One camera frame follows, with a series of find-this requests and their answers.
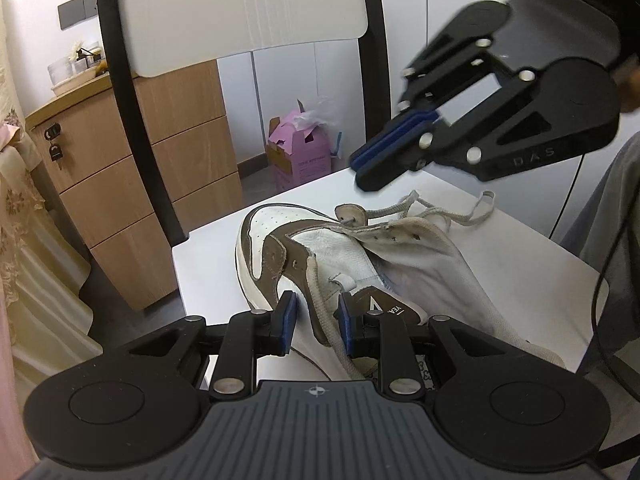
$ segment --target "wooden cabinet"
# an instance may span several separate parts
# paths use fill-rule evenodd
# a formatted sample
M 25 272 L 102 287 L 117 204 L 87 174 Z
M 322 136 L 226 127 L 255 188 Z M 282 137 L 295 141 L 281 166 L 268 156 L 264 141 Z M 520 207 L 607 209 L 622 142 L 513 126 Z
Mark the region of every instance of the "wooden cabinet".
M 113 285 L 134 309 L 177 288 L 171 247 L 146 194 L 111 85 L 105 78 L 27 117 L 66 212 Z M 187 234 L 242 207 L 242 189 L 215 61 L 136 78 L 153 154 Z M 58 123 L 63 158 L 44 131 Z

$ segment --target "shoe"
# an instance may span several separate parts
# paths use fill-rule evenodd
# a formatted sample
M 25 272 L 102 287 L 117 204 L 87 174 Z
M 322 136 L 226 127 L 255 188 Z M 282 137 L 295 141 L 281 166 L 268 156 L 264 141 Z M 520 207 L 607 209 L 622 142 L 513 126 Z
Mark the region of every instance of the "shoe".
M 476 214 L 483 197 L 490 206 Z M 350 292 L 362 312 L 379 308 L 423 324 L 445 314 L 478 330 L 563 366 L 553 352 L 517 335 L 493 306 L 444 230 L 430 218 L 470 226 L 493 211 L 485 192 L 469 214 L 459 215 L 420 199 L 413 191 L 386 209 L 366 211 L 345 204 L 332 219 L 294 204 L 253 209 L 236 243 L 238 280 L 250 308 L 273 310 L 285 290 L 298 295 L 300 310 L 292 350 L 313 363 L 329 380 L 370 376 L 376 361 L 351 360 L 340 338 L 334 312 L 341 292 Z M 409 209 L 420 211 L 410 216 Z M 399 217 L 369 225 L 370 220 Z

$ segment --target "shoe tongue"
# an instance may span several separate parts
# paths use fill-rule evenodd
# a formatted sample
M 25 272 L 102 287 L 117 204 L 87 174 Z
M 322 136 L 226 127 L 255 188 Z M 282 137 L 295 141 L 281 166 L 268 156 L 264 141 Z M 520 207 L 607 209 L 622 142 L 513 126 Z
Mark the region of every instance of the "shoe tongue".
M 375 286 L 363 288 L 352 297 L 358 314 L 364 314 L 367 310 L 382 310 L 402 317 L 405 325 L 420 324 L 420 315 L 415 310 Z

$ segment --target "plastic bag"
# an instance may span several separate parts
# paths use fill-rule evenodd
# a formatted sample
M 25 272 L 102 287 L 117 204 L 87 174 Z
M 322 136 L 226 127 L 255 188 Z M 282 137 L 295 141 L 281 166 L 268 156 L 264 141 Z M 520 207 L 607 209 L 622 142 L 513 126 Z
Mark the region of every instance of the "plastic bag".
M 297 131 L 322 126 L 329 139 L 331 158 L 340 158 L 342 131 L 336 124 L 335 107 L 328 97 L 319 97 L 303 103 L 304 112 L 296 114 L 290 121 Z

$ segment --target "person's hand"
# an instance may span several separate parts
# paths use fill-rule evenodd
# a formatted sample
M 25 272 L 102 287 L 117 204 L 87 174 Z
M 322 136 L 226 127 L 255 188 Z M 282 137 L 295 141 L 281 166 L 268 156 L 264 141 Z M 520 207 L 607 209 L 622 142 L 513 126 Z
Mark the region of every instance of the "person's hand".
M 640 108 L 640 68 L 636 68 L 629 79 L 618 86 L 622 113 L 633 112 Z

